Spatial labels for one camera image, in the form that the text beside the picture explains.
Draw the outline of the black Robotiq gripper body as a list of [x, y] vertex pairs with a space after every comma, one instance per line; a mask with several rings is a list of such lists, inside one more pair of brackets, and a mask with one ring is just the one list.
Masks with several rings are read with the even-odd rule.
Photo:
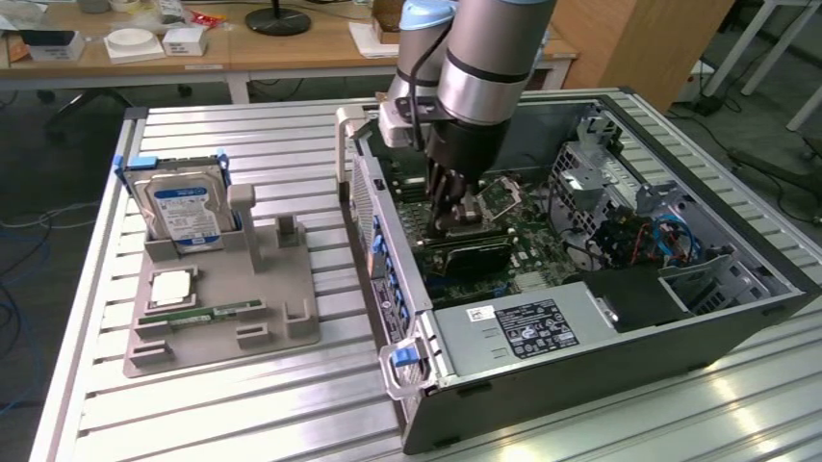
[[428, 189], [434, 193], [448, 178], [473, 188], [497, 161], [510, 121], [474, 125], [457, 119], [436, 121], [426, 146]]

